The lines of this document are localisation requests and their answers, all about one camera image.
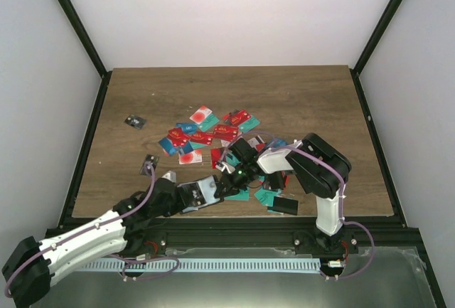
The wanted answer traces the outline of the black leather card holder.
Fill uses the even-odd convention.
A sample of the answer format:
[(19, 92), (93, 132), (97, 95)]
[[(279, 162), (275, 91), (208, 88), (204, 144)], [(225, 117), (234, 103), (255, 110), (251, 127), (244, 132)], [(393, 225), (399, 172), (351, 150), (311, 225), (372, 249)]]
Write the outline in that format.
[(224, 201), (216, 198), (218, 178), (215, 175), (177, 185), (177, 193), (182, 200), (181, 214), (198, 211)]

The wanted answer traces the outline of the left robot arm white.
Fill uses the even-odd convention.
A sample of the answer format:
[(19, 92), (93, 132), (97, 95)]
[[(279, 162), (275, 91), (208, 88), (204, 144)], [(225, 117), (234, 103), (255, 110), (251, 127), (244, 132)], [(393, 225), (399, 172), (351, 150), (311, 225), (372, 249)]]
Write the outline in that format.
[(21, 240), (1, 269), (4, 294), (17, 307), (29, 307), (52, 286), (97, 258), (136, 254), (145, 245), (146, 229), (157, 217), (171, 217), (188, 205), (181, 186), (169, 176), (152, 179), (89, 223), (52, 238)]

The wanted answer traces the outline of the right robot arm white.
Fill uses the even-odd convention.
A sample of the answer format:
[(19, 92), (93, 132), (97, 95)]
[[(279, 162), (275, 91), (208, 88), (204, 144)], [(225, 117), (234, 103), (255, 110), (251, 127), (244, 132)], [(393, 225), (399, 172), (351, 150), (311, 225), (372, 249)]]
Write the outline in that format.
[(350, 162), (314, 133), (292, 144), (275, 147), (269, 144), (258, 151), (244, 138), (237, 137), (225, 150), (239, 161), (232, 167), (221, 157), (217, 167), (222, 172), (216, 198), (234, 196), (263, 176), (273, 188), (284, 183), (284, 176), (296, 177), (305, 193), (316, 196), (317, 247), (332, 253), (341, 245), (344, 191), (352, 169)]

